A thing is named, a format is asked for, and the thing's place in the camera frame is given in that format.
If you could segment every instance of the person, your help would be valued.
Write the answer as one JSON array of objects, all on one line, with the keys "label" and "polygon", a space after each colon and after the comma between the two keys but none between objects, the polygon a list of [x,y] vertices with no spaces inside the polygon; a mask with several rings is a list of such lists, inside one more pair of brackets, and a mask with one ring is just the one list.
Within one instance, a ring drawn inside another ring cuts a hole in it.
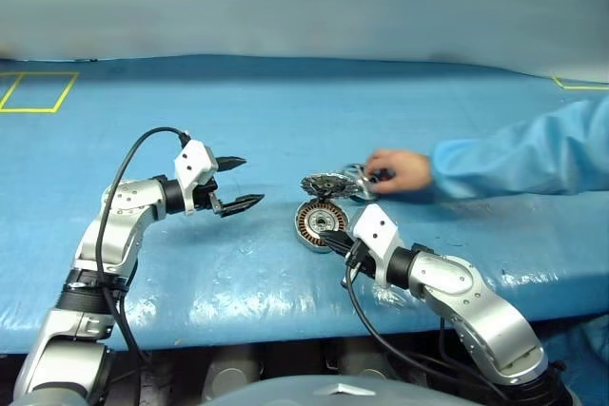
[{"label": "person", "polygon": [[435,188],[449,199],[609,190],[609,97],[583,100],[493,135],[438,144],[430,155],[377,149],[365,174],[389,170],[379,194]]}]

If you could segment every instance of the human hand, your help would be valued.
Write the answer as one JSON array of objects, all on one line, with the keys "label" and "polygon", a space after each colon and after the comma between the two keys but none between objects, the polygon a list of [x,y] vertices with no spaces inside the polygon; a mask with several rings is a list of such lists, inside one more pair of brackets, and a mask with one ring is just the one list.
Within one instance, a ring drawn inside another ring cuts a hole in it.
[{"label": "human hand", "polygon": [[392,178],[372,185],[379,194],[405,190],[421,190],[433,181],[431,161],[428,156],[406,149],[377,149],[365,163],[365,175],[389,170]]}]

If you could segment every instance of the blue sleeve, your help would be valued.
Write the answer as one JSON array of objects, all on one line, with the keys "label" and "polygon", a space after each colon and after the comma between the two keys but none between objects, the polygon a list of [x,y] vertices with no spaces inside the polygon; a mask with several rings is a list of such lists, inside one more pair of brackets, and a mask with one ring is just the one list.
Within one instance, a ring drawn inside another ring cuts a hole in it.
[{"label": "blue sleeve", "polygon": [[431,160],[437,190],[451,199],[609,190],[609,97],[442,143]]}]

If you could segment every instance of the yellow tape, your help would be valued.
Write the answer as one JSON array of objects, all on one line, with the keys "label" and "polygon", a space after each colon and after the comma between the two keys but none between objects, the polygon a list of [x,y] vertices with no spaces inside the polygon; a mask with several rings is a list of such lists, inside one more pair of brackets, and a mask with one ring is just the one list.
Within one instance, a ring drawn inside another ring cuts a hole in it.
[{"label": "yellow tape", "polygon": [[[0,100],[0,113],[55,113],[64,103],[66,97],[68,97],[68,93],[76,83],[76,80],[79,76],[78,71],[5,71],[0,72],[0,76],[16,76],[15,81],[10,85],[9,90],[4,95],[2,100]],[[61,75],[71,75],[68,84],[62,91],[59,98],[55,101],[53,107],[49,108],[27,108],[27,107],[19,107],[19,108],[4,108],[4,105],[9,100],[9,97],[12,93],[17,89],[19,83],[24,78],[24,76],[61,76]]]},{"label": "yellow tape", "polygon": [[552,79],[565,90],[609,90],[609,86],[568,86],[556,76],[553,76]]}]

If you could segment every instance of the robotic arm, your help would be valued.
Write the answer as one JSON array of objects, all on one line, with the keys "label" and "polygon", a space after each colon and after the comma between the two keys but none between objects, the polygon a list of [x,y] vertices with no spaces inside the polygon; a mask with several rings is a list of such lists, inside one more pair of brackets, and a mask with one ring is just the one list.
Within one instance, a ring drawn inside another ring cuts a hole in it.
[{"label": "robotic arm", "polygon": [[[110,188],[105,192],[102,209],[78,246],[59,300],[49,309],[17,378],[14,405],[97,404],[103,400],[112,352],[100,341],[110,337],[114,323],[121,324],[115,306],[124,299],[135,274],[145,230],[167,214],[192,215],[211,209],[226,217],[249,209],[264,197],[246,195],[222,203],[214,193],[218,188],[214,174],[245,160],[215,158],[201,142],[188,136],[181,140],[175,180],[157,176],[122,181],[115,188],[109,212],[106,205],[112,192]],[[96,244],[102,226],[105,232],[98,259]],[[99,274],[100,264],[104,275]],[[114,307],[104,296],[105,289]]]},{"label": "robotic arm", "polygon": [[377,204],[362,209],[348,233],[326,231],[322,238],[345,256],[351,280],[361,271],[381,287],[409,290],[451,322],[481,374],[513,401],[508,404],[575,404],[527,320],[469,261],[417,244],[407,249]]}]

